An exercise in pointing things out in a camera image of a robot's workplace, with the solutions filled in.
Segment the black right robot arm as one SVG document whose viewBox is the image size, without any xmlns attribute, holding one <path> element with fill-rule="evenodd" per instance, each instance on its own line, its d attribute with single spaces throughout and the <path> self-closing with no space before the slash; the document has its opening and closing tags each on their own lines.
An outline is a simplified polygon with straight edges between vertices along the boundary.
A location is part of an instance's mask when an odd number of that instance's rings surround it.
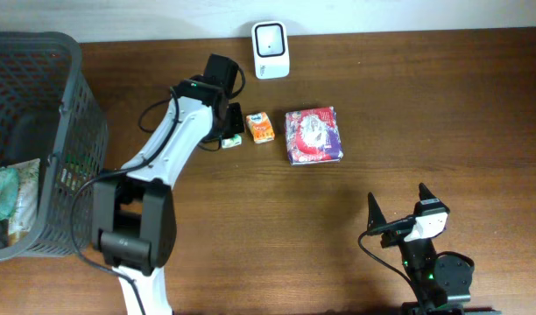
<svg viewBox="0 0 536 315">
<path fill-rule="evenodd" d="M 373 193 L 368 194 L 367 228 L 358 237 L 358 246 L 369 257 L 400 275 L 416 300 L 403 303 L 402 314 L 497 314 L 492 308 L 466 308 L 471 299 L 470 286 L 474 261 L 453 251 L 437 252 L 433 238 L 447 226 L 450 209 L 423 183 L 419 200 L 411 214 L 388 221 Z M 364 245 L 366 236 L 379 236 L 382 248 L 400 250 L 403 269 L 397 269 L 372 254 Z"/>
</svg>

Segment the teal wet wipes pack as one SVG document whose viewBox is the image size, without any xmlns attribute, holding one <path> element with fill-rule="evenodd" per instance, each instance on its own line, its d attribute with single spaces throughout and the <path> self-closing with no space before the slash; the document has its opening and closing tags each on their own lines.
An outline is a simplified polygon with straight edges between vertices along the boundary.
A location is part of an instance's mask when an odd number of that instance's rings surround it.
<svg viewBox="0 0 536 315">
<path fill-rule="evenodd" d="M 15 168 L 0 169 L 0 221 L 10 220 L 17 211 L 19 175 Z"/>
</svg>

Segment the white tube gold cap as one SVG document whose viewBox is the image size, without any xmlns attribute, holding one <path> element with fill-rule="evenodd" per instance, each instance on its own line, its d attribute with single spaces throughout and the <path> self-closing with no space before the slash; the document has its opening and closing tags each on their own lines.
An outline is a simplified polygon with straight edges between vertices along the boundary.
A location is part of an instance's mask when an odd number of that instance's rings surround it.
<svg viewBox="0 0 536 315">
<path fill-rule="evenodd" d="M 8 225 L 10 246 L 27 236 L 36 221 L 39 199 L 39 164 L 40 159 L 35 158 L 11 165 L 11 169 L 18 173 L 18 196 Z"/>
</svg>

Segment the green tissue pack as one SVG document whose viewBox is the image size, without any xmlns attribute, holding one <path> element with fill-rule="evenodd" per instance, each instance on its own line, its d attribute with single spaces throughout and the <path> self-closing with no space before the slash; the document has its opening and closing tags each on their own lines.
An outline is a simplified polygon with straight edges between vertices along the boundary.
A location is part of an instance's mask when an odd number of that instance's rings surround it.
<svg viewBox="0 0 536 315">
<path fill-rule="evenodd" d="M 239 134 L 235 134 L 233 137 L 224 138 L 221 141 L 221 145 L 223 149 L 237 147 L 241 144 L 242 144 L 242 137 Z"/>
</svg>

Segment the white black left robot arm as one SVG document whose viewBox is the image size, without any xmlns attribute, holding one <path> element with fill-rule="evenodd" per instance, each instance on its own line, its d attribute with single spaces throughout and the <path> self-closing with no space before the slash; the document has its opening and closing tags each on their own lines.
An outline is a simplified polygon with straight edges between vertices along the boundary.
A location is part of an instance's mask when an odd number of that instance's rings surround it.
<svg viewBox="0 0 536 315">
<path fill-rule="evenodd" d="M 171 87 L 166 114 L 144 147 L 93 185 L 92 244 L 117 277 L 130 314 L 170 314 L 164 267 L 177 235 L 173 188 L 195 148 L 243 132 L 235 97 L 243 69 L 212 54 L 205 70 Z"/>
</svg>

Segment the red purple floral pack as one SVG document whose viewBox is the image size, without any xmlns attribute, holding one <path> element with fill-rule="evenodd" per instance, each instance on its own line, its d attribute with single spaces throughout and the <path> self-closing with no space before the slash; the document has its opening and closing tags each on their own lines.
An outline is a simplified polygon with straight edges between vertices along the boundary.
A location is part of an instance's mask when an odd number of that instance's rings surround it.
<svg viewBox="0 0 536 315">
<path fill-rule="evenodd" d="M 288 112 L 285 119 L 286 150 L 291 165 L 338 162 L 343 158 L 333 107 Z"/>
</svg>

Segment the orange tissue pack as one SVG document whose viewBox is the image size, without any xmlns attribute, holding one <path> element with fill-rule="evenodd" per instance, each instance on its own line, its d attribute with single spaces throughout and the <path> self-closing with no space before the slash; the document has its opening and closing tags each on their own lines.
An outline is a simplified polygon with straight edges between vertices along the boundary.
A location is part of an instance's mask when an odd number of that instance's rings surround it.
<svg viewBox="0 0 536 315">
<path fill-rule="evenodd" d="M 272 123 L 265 112 L 247 115 L 246 123 L 255 144 L 267 143 L 275 138 Z"/>
</svg>

